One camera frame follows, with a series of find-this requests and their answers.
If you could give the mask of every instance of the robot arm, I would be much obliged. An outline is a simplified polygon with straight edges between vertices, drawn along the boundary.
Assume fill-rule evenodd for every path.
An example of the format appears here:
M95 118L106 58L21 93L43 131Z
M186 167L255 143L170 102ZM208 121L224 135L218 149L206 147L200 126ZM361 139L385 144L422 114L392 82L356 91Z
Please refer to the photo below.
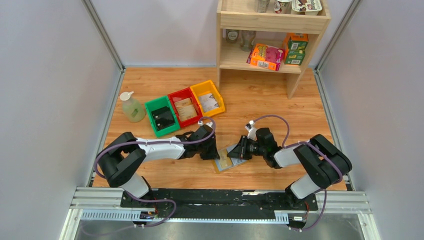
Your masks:
M306 174L285 189L286 201L292 207L303 203L309 195L328 188L340 178L336 169L328 161L321 159L313 148L326 155L342 175L352 170L350 160L321 134L312 137L305 144L283 148L277 145L269 128L256 129L254 122L250 121L246 129L248 135L241 136L228 157L249 160L255 155L262 156L271 168L280 169L294 164L302 164L305 168Z
M141 198L150 189L146 180L136 174L142 163L159 159L192 158L195 154L199 154L203 160L219 158L215 134L205 141L185 144L204 139L211 132L209 123L199 127L196 132L186 132L167 139L143 139L134 137L131 132L125 132L105 149L128 142L146 144L131 144L109 150L99 159L98 165L110 187L123 188Z

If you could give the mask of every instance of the cereal box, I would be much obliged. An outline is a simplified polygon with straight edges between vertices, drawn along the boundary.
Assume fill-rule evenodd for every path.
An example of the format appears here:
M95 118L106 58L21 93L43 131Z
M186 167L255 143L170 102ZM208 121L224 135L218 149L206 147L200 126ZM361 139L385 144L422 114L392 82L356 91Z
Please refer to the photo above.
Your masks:
M247 63L260 68L278 71L284 59L285 50L275 46L257 43L247 59Z
M287 33L282 48L288 45L288 50L305 50L308 45L308 35L305 33Z
M284 63L291 65L301 65L305 58L305 50L289 50L289 46L285 46Z

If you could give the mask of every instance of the wooden shelf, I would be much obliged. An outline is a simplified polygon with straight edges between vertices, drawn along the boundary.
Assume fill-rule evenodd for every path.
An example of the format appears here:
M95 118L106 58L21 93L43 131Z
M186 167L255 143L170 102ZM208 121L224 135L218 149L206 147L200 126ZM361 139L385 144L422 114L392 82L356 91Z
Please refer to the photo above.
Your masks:
M327 26L331 16L327 0L320 0L322 11L317 16L277 14L274 13L274 2L271 1L265 13L256 12L257 0L218 0L216 10L216 66L217 81L215 85L219 88L221 69L236 69L247 71L261 71L282 74L282 80L286 82L287 97L290 99L302 79ZM279 71L252 66L246 63L249 53L242 51L237 43L230 44L223 39L223 29L238 29L265 32L285 32L308 34L306 56L302 65L282 65ZM279 47L281 41L261 41L270 46Z
M331 19L327 4L318 16L277 14L271 1L266 13L255 10L257 0L222 0L218 6L222 29L320 34Z
M255 40L256 43L267 44L270 46L279 47L282 41L271 41L271 40ZM240 41L237 43L228 43L225 38L222 39L221 43L221 54L219 61L220 69L235 69L235 70L247 70L247 71L261 71L270 73L288 73L288 74L301 74L302 70L300 66L296 65L285 65L282 64L279 71L272 71L266 68L253 66L246 63L249 57L249 52L240 49Z

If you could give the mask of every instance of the black mounting plate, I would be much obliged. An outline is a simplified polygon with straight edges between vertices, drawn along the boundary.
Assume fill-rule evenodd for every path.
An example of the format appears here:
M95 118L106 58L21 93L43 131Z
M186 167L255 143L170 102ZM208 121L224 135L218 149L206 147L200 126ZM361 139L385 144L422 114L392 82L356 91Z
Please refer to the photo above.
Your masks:
M224 189L174 189L158 188L148 193L148 199L171 199L177 208L173 218L190 219L274 219L275 210L306 211L304 203L291 208L284 202L285 192ZM315 195L305 201L310 211L318 210ZM133 200L124 191L120 206L122 208L153 208L158 216L166 217L173 209L170 202L142 203Z

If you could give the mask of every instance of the yogurt cup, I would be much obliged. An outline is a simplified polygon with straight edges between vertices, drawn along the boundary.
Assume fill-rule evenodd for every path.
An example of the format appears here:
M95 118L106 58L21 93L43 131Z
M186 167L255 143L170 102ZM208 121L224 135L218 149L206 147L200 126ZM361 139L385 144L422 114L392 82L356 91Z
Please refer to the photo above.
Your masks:
M286 14L291 4L292 0L274 0L274 12L276 14Z
M305 13L305 15L316 16L322 9L320 0L293 0L290 14Z

